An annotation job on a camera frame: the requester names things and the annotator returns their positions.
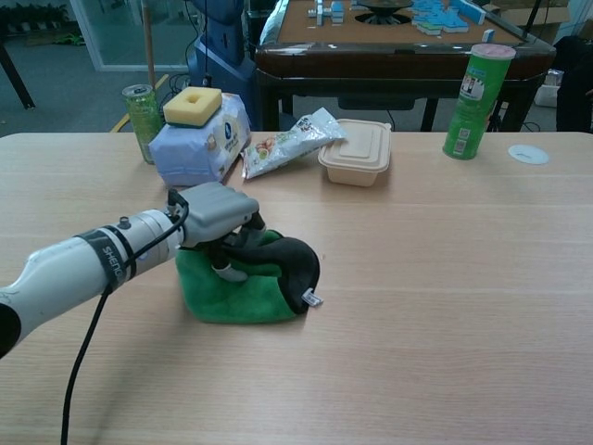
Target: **sponge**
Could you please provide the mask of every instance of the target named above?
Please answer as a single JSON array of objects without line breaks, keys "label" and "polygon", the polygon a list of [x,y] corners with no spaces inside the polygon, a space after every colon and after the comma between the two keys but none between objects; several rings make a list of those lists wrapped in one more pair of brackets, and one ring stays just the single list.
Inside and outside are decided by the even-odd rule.
[{"label": "sponge", "polygon": [[163,112],[170,125],[203,127],[221,104],[221,90],[188,86],[163,107]]}]

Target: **green chip can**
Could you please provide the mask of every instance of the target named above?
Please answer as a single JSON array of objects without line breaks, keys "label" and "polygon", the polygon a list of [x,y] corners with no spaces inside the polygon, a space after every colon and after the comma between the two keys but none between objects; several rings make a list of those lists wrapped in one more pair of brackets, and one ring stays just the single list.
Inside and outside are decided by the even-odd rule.
[{"label": "green chip can", "polygon": [[486,129],[515,50],[502,44],[475,44],[461,82],[443,151],[456,159],[473,159]]},{"label": "green chip can", "polygon": [[121,93],[126,102],[142,157],[147,163],[154,164],[148,144],[163,128],[163,120],[158,112],[157,96],[150,85],[127,86]]}]

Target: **container lid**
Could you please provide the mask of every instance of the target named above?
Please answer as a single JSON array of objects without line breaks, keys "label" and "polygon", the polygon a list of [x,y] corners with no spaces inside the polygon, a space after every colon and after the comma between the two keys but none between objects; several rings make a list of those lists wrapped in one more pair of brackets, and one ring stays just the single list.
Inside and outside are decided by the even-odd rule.
[{"label": "container lid", "polygon": [[152,92],[152,86],[139,84],[126,86],[121,93],[126,97],[142,97],[149,95],[150,92]]},{"label": "container lid", "polygon": [[490,60],[511,60],[517,52],[504,44],[475,44],[472,55]]},{"label": "container lid", "polygon": [[339,119],[347,133],[324,146],[319,162],[325,167],[378,173],[389,167],[391,154],[391,126],[387,123]]}]

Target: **food container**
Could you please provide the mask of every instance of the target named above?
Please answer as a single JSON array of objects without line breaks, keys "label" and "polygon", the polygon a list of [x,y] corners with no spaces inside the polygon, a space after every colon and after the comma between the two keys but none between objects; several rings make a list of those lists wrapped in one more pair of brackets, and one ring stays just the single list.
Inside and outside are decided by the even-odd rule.
[{"label": "food container", "polygon": [[338,120],[347,138],[322,147],[319,162],[330,181],[369,187],[389,167],[391,126],[388,123]]}]

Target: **blue machine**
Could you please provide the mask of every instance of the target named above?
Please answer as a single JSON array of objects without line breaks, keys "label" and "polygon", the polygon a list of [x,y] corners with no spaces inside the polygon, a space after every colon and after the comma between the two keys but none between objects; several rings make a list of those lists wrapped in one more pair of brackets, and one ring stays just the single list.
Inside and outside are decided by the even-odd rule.
[{"label": "blue machine", "polygon": [[244,0],[192,0],[207,17],[207,31],[195,43],[189,56],[191,84],[211,86],[223,92],[240,95],[251,120],[251,129],[261,129],[256,64],[246,57],[244,49]]}]

